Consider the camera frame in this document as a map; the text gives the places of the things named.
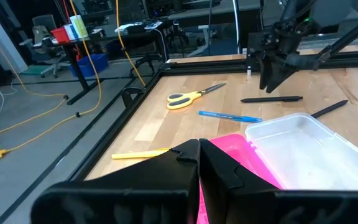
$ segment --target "red box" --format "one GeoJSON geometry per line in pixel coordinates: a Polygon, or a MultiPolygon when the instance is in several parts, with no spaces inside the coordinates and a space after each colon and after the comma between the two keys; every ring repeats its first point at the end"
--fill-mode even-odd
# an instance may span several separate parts
{"type": "Polygon", "coordinates": [[[66,29],[64,27],[54,29],[51,32],[53,36],[55,36],[57,42],[59,43],[65,43],[70,41],[66,33],[66,29]]]}

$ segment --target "plastic box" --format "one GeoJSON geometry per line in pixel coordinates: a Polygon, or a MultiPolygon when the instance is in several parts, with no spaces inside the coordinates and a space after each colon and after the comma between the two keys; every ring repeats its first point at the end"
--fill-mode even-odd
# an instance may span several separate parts
{"type": "Polygon", "coordinates": [[[358,148],[306,113],[252,124],[246,136],[283,189],[358,190],[358,148]]]}
{"type": "Polygon", "coordinates": [[[65,43],[70,41],[64,27],[51,30],[51,33],[56,38],[58,43],[65,43]]]}
{"type": "MultiPolygon", "coordinates": [[[[91,58],[93,61],[93,64],[96,68],[96,71],[102,72],[103,70],[105,70],[106,68],[109,67],[108,61],[107,61],[107,56],[105,54],[91,54],[91,58]]],[[[90,62],[89,57],[84,57],[79,59],[79,61],[77,61],[78,66],[81,69],[82,74],[84,75],[84,77],[92,77],[94,76],[94,71],[92,68],[92,64],[90,62]]],[[[73,67],[70,65],[70,71],[73,74],[74,77],[76,76],[76,73],[74,72],[73,67]]]]}

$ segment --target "table leg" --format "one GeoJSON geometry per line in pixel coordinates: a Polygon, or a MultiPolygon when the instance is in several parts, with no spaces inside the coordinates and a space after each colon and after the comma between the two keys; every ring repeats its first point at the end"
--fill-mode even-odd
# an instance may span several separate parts
{"type": "Polygon", "coordinates": [[[71,98],[71,100],[69,100],[67,102],[67,105],[72,105],[74,104],[77,100],[79,100],[81,97],[85,96],[90,90],[92,90],[94,87],[98,86],[98,81],[95,81],[94,83],[92,83],[91,85],[88,85],[88,83],[86,82],[86,79],[84,77],[84,75],[81,72],[80,67],[78,66],[77,60],[75,58],[75,54],[73,52],[72,46],[70,45],[65,45],[63,46],[63,49],[68,57],[68,60],[71,63],[71,66],[73,67],[73,70],[78,78],[78,80],[80,81],[80,84],[83,88],[83,91],[81,91],[79,94],[75,95],[73,98],[71,98]]]}

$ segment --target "yellow scissors handle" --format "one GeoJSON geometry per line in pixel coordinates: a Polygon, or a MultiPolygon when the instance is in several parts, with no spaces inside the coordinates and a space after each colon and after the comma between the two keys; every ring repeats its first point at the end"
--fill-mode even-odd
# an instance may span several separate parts
{"type": "Polygon", "coordinates": [[[194,93],[197,93],[197,91],[194,91],[191,93],[174,93],[174,94],[169,95],[167,100],[168,100],[168,102],[182,100],[186,97],[189,97],[189,95],[193,95],[194,93]]]}
{"type": "Polygon", "coordinates": [[[185,106],[190,105],[193,100],[199,98],[200,96],[202,96],[201,93],[198,93],[197,91],[191,92],[191,93],[185,93],[185,94],[171,94],[170,96],[168,96],[168,105],[167,108],[170,110],[175,110],[175,109],[179,109],[179,108],[184,108],[185,106]]]}

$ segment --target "blue pen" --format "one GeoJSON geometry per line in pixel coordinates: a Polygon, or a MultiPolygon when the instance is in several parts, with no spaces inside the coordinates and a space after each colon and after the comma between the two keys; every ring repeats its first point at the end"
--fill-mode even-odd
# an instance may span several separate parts
{"type": "Polygon", "coordinates": [[[261,122],[261,118],[253,118],[248,116],[236,116],[231,114],[222,114],[222,113],[215,113],[215,112],[208,112],[208,111],[199,111],[199,115],[205,115],[205,116],[212,116],[215,118],[226,118],[226,119],[232,119],[233,121],[242,121],[242,122],[261,122]]]}

